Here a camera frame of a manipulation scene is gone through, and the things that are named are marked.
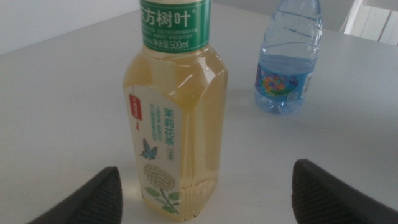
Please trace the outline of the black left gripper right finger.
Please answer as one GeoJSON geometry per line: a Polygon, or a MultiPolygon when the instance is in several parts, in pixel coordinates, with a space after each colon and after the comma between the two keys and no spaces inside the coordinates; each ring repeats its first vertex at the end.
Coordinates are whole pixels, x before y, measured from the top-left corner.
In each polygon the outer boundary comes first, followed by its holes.
{"type": "Polygon", "coordinates": [[[368,197],[308,159],[294,164],[292,208],[298,223],[397,224],[397,210],[368,197]]]}

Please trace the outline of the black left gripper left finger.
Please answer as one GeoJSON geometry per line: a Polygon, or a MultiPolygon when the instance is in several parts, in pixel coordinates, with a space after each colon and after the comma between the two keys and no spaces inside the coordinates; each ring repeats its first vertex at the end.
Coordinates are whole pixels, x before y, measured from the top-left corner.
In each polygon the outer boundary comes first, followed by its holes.
{"type": "Polygon", "coordinates": [[[120,224],[123,193],[117,167],[106,167],[30,224],[120,224]]]}

